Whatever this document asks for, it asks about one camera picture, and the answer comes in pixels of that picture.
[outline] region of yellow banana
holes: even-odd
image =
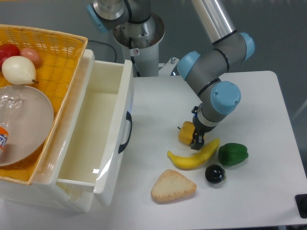
[[[219,145],[220,139],[217,138],[209,142],[203,149],[191,157],[176,156],[171,151],[168,151],[167,155],[176,167],[193,169],[204,164],[215,153]]]

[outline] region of black handle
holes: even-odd
[[[296,205],[301,218],[307,218],[307,194],[298,194],[295,196]]]
[[[121,144],[119,146],[119,149],[118,149],[118,153],[120,154],[122,151],[125,150],[125,148],[127,147],[129,141],[130,141],[130,137],[131,137],[131,132],[132,132],[132,117],[131,117],[131,114],[127,111],[127,114],[126,114],[126,120],[128,120],[130,122],[130,131],[129,131],[129,136],[128,136],[128,139],[126,141],[126,143],[124,144]]]

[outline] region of white drawer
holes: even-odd
[[[123,150],[129,142],[133,100],[132,63],[95,61],[58,175],[58,184],[93,192],[109,205]]]

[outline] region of drawer handle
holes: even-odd
[[[131,137],[131,132],[132,132],[132,117],[131,117],[131,114],[129,113],[129,111],[127,111],[127,114],[126,114],[126,120],[128,120],[130,122],[130,130],[129,130],[129,136],[128,136],[128,139],[126,141],[126,143],[124,144],[121,144],[119,146],[119,149],[118,149],[118,153],[120,154],[122,151],[125,150],[125,148],[127,147],[129,141],[130,141],[130,137]]]

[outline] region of bread slice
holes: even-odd
[[[193,194],[196,187],[196,184],[184,175],[167,169],[160,175],[150,194],[157,202],[168,202]]]

